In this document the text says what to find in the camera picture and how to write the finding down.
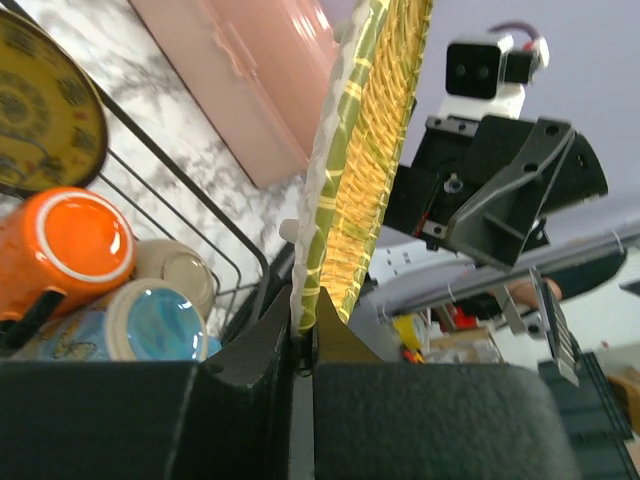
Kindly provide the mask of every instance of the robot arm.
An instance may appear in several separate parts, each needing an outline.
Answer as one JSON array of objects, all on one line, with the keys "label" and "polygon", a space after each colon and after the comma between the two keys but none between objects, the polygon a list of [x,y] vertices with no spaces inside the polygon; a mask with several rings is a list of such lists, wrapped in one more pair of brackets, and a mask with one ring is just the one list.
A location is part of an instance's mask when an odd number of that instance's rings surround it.
[{"label": "robot arm", "polygon": [[[514,28],[531,37],[522,49],[504,33]],[[546,215],[606,195],[584,136],[567,122],[519,119],[525,86],[548,64],[546,41],[526,24],[452,42],[447,96],[412,165],[399,167],[385,225],[508,270],[548,243],[539,227]]]}]

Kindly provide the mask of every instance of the camera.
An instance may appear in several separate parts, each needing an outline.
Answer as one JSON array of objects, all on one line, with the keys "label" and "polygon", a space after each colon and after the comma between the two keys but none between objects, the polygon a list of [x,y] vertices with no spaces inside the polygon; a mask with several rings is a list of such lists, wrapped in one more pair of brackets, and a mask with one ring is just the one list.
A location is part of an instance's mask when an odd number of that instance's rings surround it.
[{"label": "camera", "polygon": [[539,66],[537,52],[514,50],[513,37],[462,37],[447,48],[445,87],[449,95],[493,100],[503,84],[526,85]]}]

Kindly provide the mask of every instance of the orange mug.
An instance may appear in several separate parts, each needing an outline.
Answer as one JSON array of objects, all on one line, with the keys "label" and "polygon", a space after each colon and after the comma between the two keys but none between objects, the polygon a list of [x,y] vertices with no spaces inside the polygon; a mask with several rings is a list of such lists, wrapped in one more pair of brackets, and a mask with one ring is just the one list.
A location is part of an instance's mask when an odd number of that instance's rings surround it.
[{"label": "orange mug", "polygon": [[73,187],[35,195],[0,219],[0,321],[33,330],[119,287],[134,265],[131,227],[104,198]]}]

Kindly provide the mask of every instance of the yellow and green placemat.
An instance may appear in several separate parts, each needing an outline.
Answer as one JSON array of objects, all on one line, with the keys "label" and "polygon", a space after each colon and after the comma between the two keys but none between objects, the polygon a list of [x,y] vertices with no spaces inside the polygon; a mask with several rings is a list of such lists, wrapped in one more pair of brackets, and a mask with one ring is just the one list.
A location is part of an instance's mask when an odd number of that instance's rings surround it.
[{"label": "yellow and green placemat", "polygon": [[341,41],[298,219],[292,334],[320,288],[349,320],[389,200],[422,65],[432,0],[362,0]]}]

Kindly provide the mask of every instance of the gray rail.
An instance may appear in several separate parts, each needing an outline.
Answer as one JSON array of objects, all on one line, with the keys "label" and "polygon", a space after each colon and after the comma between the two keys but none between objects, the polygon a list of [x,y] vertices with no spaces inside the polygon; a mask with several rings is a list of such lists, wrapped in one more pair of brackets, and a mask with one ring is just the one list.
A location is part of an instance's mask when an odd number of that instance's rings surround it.
[{"label": "gray rail", "polygon": [[[381,320],[396,315],[420,312],[461,300],[529,275],[535,268],[542,276],[557,270],[595,260],[625,248],[640,246],[640,221],[620,225],[600,235],[586,237],[579,243],[550,246],[528,252],[520,257],[516,266],[508,271],[480,268],[453,280],[428,278],[429,272],[418,272],[398,277],[366,295]],[[438,268],[433,275],[438,275]],[[421,283],[431,283],[421,288]]]}]

